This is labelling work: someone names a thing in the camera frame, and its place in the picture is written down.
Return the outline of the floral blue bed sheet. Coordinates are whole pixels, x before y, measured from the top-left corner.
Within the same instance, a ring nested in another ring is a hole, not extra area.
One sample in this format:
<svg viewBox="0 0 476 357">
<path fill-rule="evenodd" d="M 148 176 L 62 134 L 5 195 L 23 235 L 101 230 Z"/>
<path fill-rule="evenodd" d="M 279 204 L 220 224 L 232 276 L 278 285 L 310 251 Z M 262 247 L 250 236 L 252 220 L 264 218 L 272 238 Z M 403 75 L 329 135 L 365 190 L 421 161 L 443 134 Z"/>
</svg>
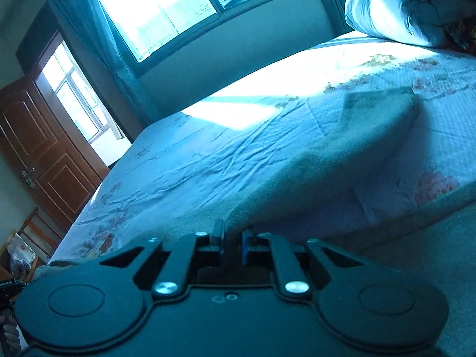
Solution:
<svg viewBox="0 0 476 357">
<path fill-rule="evenodd" d="M 147 127 L 56 249 L 250 226 L 349 249 L 475 200 L 475 58 L 351 32 Z"/>
</svg>

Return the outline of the brown wooden door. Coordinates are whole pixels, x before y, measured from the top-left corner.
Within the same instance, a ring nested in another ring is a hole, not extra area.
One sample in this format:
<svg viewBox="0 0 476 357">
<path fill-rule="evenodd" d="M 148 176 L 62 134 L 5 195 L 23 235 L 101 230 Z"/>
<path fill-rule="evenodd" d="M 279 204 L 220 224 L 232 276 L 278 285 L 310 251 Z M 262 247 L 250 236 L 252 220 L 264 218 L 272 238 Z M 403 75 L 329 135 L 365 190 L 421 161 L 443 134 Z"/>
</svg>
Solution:
<svg viewBox="0 0 476 357">
<path fill-rule="evenodd" d="M 33 198 L 67 231 L 109 173 L 88 143 L 74 143 L 35 82 L 1 89 L 1 146 Z"/>
</svg>

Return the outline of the rolled white blue quilt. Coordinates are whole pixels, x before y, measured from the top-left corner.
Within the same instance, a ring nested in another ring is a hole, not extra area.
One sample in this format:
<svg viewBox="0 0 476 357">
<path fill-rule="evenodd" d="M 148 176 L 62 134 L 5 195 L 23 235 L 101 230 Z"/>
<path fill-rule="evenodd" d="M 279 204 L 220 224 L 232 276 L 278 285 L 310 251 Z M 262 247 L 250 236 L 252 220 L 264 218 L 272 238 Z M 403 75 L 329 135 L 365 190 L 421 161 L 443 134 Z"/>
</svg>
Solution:
<svg viewBox="0 0 476 357">
<path fill-rule="evenodd" d="M 345 20 L 366 35 L 447 48 L 446 27 L 475 15 L 475 0 L 346 0 Z"/>
</svg>

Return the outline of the teal curtain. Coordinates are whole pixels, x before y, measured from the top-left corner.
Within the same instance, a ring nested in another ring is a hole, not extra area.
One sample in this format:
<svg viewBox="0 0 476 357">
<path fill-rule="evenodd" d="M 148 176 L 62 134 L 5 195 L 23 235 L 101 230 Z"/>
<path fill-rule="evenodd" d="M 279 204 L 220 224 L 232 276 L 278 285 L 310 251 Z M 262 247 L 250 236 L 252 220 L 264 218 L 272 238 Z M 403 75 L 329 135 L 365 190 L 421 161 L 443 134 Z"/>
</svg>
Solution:
<svg viewBox="0 0 476 357">
<path fill-rule="evenodd" d="M 108 70 L 143 126 L 155 123 L 159 111 L 127 66 L 98 0 L 48 0 L 53 10 Z"/>
</svg>

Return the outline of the small side window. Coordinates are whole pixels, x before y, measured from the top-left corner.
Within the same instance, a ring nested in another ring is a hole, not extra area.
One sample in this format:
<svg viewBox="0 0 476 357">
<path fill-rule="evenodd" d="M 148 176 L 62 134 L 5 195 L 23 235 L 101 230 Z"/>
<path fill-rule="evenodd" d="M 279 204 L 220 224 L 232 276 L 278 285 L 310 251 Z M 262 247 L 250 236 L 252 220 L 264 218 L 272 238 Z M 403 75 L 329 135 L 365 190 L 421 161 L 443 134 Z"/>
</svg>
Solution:
<svg viewBox="0 0 476 357">
<path fill-rule="evenodd" d="M 42 72 L 88 143 L 93 143 L 108 131 L 117 140 L 125 137 L 85 78 L 65 41 L 60 42 Z"/>
</svg>

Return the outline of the wooden chair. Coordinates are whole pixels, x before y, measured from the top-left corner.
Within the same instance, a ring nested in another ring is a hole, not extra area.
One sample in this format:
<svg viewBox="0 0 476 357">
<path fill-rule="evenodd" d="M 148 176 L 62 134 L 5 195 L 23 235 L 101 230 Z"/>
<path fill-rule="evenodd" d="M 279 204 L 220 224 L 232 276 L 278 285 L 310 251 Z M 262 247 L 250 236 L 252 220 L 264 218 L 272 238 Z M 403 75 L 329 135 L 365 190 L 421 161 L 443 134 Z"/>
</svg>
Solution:
<svg viewBox="0 0 476 357">
<path fill-rule="evenodd" d="M 64 231 L 53 228 L 52 225 L 49 224 L 39 213 L 39 209 L 35 207 L 26 218 L 23 225 L 17 231 L 12 231 L 7 240 L 1 246 L 1 281 L 15 278 L 10 271 L 10 258 L 7 252 L 7 245 L 14 234 L 21 236 L 36 254 L 30 272 L 27 273 L 24 278 L 17 279 L 23 282 L 30 281 L 37 267 L 45 265 L 51 259 L 61 240 L 65 236 Z"/>
</svg>

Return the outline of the white plastic bag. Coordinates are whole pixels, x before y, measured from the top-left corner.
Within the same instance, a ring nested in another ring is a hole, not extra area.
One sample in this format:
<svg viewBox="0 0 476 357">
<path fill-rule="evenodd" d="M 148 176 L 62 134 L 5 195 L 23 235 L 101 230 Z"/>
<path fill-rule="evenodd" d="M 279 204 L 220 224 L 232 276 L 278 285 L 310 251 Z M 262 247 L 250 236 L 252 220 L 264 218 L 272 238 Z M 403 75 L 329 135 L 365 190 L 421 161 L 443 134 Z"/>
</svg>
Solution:
<svg viewBox="0 0 476 357">
<path fill-rule="evenodd" d="M 36 254 L 32 248 L 18 234 L 14 234 L 7 245 L 9 265 L 12 275 L 22 279 L 32 269 Z"/>
</svg>

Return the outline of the grey fleece pants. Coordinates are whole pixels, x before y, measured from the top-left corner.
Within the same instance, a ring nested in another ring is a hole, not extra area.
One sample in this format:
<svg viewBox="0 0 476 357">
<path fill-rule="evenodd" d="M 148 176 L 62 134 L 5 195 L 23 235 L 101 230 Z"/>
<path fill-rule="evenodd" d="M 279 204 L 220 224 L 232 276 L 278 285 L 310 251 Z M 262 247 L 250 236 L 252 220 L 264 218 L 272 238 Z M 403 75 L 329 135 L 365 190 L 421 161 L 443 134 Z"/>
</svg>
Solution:
<svg viewBox="0 0 476 357">
<path fill-rule="evenodd" d="M 442 292 L 365 261 L 475 199 L 474 101 L 249 98 L 148 127 L 16 307 L 29 356 L 438 356 Z"/>
</svg>

